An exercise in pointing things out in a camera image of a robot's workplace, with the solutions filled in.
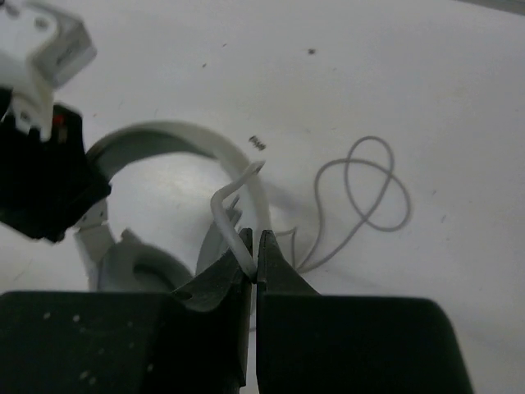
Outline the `white grey headphones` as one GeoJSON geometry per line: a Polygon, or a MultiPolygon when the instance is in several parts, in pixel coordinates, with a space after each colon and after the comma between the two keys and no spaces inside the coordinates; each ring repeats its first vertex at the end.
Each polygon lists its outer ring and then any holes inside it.
{"type": "Polygon", "coordinates": [[[224,135],[186,121],[146,121],[105,135],[88,150],[104,180],[128,181],[135,220],[112,230],[98,197],[74,227],[89,291],[170,291],[224,253],[257,276],[256,249],[271,228],[259,172],[224,135]]]}

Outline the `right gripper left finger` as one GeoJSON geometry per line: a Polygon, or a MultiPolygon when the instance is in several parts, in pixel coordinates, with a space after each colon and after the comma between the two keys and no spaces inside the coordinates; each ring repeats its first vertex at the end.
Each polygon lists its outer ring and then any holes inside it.
{"type": "Polygon", "coordinates": [[[1,298],[4,393],[237,393],[251,285],[232,253],[172,293],[1,298]]]}

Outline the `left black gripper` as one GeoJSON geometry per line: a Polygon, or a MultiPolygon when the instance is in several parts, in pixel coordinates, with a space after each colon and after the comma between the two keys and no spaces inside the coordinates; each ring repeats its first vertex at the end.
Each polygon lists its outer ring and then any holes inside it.
{"type": "Polygon", "coordinates": [[[33,240],[63,240],[99,200],[111,193],[108,179],[86,157],[82,116],[56,104],[52,136],[25,133],[11,110],[13,93],[1,89],[1,222],[33,240]]]}

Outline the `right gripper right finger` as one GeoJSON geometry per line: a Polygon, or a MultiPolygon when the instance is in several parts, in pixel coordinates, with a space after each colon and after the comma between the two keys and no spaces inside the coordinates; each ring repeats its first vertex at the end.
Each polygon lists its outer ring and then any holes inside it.
{"type": "Polygon", "coordinates": [[[470,393],[454,329],[432,300],[321,295],[265,231],[258,250],[262,393],[470,393]]]}

